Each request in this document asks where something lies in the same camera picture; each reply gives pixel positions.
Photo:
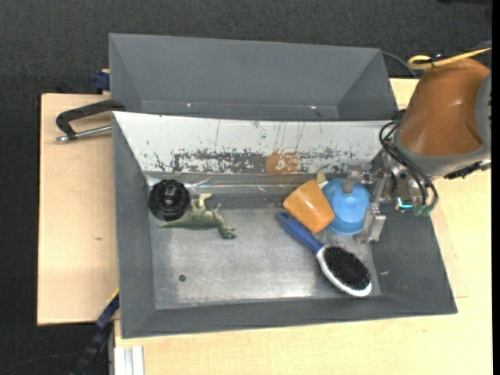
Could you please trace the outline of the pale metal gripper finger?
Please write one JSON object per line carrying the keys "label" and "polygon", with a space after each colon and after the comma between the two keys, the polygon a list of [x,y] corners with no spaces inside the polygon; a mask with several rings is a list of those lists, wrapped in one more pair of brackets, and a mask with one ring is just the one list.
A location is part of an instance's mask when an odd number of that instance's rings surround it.
{"label": "pale metal gripper finger", "polygon": [[354,236],[360,244],[377,242],[380,239],[386,216],[381,212],[379,205],[370,205],[363,220],[363,229]]}
{"label": "pale metal gripper finger", "polygon": [[343,180],[342,191],[351,194],[357,183],[368,184],[370,182],[370,164],[352,165],[348,168],[347,177]]}

